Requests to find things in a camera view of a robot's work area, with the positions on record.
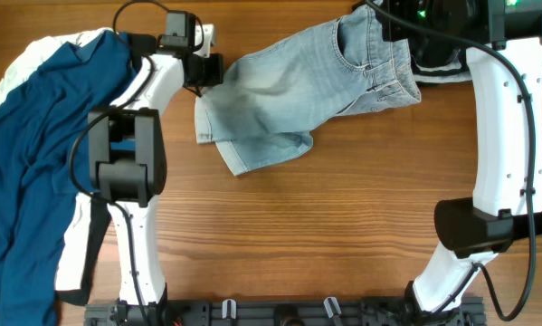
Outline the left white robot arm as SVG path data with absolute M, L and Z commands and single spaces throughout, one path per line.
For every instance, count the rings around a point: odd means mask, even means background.
M 121 282 L 112 304 L 90 305 L 87 325 L 177 325 L 157 252 L 156 214 L 166 185 L 160 116 L 180 90 L 199 95 L 223 78 L 214 27 L 186 11 L 166 13 L 158 37 L 134 35 L 137 76 L 107 108 L 88 116 L 90 182 L 106 202 L 119 245 Z

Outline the light blue denim shorts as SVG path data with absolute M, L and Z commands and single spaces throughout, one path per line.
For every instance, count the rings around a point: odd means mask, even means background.
M 234 62 L 196 100 L 195 135 L 238 176 L 300 157 L 331 118 L 420 100 L 407 41 L 385 41 L 361 5 Z

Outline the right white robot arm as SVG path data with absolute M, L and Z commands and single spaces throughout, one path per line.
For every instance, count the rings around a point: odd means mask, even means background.
M 501 315 L 511 321 L 532 289 L 542 235 L 542 0 L 384 1 L 375 12 L 387 41 L 412 43 L 429 83 L 450 69 L 438 58 L 440 43 L 463 50 L 476 103 L 473 193 L 436 205 L 439 243 L 406 288 L 402 318 L 431 325 L 462 316 L 475 276 L 525 239 L 526 281 L 513 311 Z

